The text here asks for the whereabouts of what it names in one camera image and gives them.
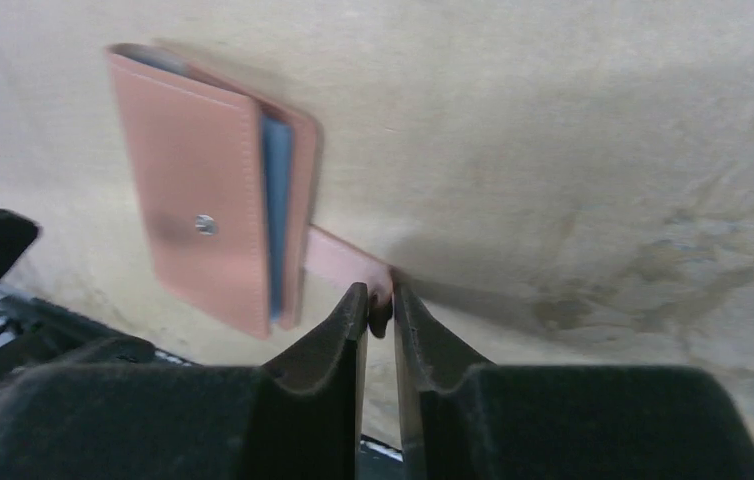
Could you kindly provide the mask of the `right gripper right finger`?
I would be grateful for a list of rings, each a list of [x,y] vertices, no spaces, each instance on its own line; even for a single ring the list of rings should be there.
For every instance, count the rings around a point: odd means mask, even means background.
[[[754,479],[726,390],[674,365],[501,365],[394,291],[410,479]]]

